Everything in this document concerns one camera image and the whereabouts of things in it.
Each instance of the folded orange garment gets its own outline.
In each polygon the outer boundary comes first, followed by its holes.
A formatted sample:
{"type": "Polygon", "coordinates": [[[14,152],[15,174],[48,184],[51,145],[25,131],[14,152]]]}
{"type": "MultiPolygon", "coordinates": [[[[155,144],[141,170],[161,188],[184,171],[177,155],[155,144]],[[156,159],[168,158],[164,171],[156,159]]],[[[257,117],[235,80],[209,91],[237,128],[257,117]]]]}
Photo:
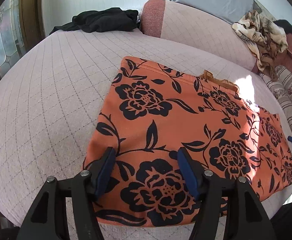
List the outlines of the folded orange garment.
{"type": "MultiPolygon", "coordinates": [[[[210,81],[161,64],[125,57],[98,117],[84,167],[105,149],[117,157],[100,222],[159,227],[194,221],[177,150],[220,177],[244,176],[262,201],[292,184],[292,155],[278,114],[210,81]]],[[[221,214],[227,210],[223,199],[221,214]]]]}

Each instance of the crumpled blanket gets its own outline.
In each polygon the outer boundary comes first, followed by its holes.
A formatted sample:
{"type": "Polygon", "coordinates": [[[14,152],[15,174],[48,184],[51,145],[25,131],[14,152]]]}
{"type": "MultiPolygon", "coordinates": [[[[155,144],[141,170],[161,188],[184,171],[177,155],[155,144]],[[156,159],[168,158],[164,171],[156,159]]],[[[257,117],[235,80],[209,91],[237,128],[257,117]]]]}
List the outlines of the crumpled blanket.
{"type": "Polygon", "coordinates": [[[257,58],[259,70],[277,81],[275,60],[288,48],[284,29],[255,10],[245,14],[232,28],[257,58]]]}

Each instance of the flower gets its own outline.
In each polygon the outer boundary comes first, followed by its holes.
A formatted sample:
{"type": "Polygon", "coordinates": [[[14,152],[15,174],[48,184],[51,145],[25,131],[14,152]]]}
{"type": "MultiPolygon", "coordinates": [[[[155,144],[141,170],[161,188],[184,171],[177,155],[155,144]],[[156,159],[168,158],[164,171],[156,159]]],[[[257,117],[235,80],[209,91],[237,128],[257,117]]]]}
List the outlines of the flower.
{"type": "Polygon", "coordinates": [[[209,150],[210,163],[221,171],[225,171],[226,179],[236,179],[251,171],[247,159],[243,156],[240,145],[221,139],[218,147],[209,150]]]}
{"type": "Polygon", "coordinates": [[[281,137],[280,137],[279,132],[269,122],[266,122],[265,125],[266,125],[266,132],[271,137],[271,142],[273,143],[275,147],[277,147],[277,145],[281,142],[281,137]]]}
{"type": "Polygon", "coordinates": [[[284,169],[286,171],[286,179],[289,185],[292,185],[292,163],[285,162],[284,169]]]}
{"type": "Polygon", "coordinates": [[[155,227],[176,225],[183,214],[191,215],[199,208],[189,195],[180,170],[165,160],[142,162],[136,182],[120,192],[121,199],[134,212],[146,212],[155,227]]]}
{"type": "Polygon", "coordinates": [[[125,100],[119,106],[125,118],[134,120],[148,113],[167,116],[172,105],[163,100],[163,96],[150,89],[148,84],[142,81],[133,83],[131,86],[127,84],[120,85],[115,88],[119,97],[125,100]]]}
{"type": "Polygon", "coordinates": [[[231,115],[238,116],[238,111],[241,109],[235,102],[233,102],[229,96],[221,91],[211,91],[210,96],[214,99],[216,104],[224,106],[226,111],[231,115]]]}

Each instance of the silver bolt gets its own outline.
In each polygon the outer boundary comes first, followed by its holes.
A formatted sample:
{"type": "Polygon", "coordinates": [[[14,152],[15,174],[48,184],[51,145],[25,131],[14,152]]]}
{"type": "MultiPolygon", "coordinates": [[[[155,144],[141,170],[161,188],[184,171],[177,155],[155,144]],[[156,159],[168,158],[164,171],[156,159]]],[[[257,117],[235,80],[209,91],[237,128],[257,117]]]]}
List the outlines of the silver bolt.
{"type": "Polygon", "coordinates": [[[241,183],[245,183],[246,182],[246,178],[238,177],[238,181],[241,182],[241,183]]]}
{"type": "Polygon", "coordinates": [[[48,183],[52,183],[52,182],[54,182],[55,181],[55,177],[54,176],[49,176],[47,179],[46,179],[46,181],[48,182],[48,183]]]}
{"type": "Polygon", "coordinates": [[[80,176],[82,176],[82,177],[86,177],[88,175],[89,175],[89,171],[88,170],[83,170],[83,171],[80,172],[80,176]]]}
{"type": "Polygon", "coordinates": [[[206,170],[206,171],[204,171],[204,174],[207,176],[207,177],[211,177],[211,176],[213,176],[213,172],[211,171],[211,170],[206,170]]]}

